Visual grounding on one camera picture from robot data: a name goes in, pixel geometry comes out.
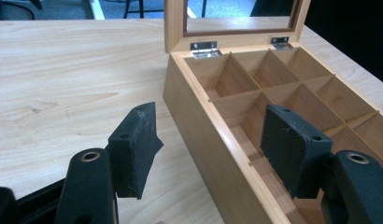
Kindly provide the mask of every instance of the box lid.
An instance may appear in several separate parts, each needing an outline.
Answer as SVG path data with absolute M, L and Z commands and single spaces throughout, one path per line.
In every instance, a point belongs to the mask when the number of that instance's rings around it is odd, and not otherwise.
M 208 41 L 218 41 L 218 48 L 270 45 L 273 37 L 299 42 L 309 4 L 293 0 L 290 16 L 213 19 L 188 16 L 188 0 L 165 0 L 165 52 L 188 51 L 191 43 Z

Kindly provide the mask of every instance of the light wood surface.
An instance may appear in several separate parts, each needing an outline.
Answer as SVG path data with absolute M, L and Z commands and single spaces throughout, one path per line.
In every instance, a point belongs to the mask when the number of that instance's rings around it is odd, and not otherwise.
M 306 27 L 300 42 L 383 114 L 383 83 Z M 0 186 L 20 198 L 64 178 L 155 101 L 165 146 L 142 200 L 119 201 L 121 223 L 222 223 L 163 101 L 167 62 L 162 20 L 0 21 Z

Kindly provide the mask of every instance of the chair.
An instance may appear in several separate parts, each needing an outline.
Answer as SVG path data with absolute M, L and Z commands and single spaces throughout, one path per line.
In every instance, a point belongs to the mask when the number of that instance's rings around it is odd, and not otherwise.
M 139 1 L 139 10 L 138 11 L 130 11 L 130 4 L 131 2 L 134 2 L 136 0 L 126 0 L 125 2 L 125 12 L 124 12 L 124 19 L 127 19 L 128 13 L 138 13 L 140 18 L 145 18 L 145 12 L 160 12 L 163 11 L 163 9 L 153 9 L 153 10 L 144 10 L 143 8 L 143 0 L 137 0 Z

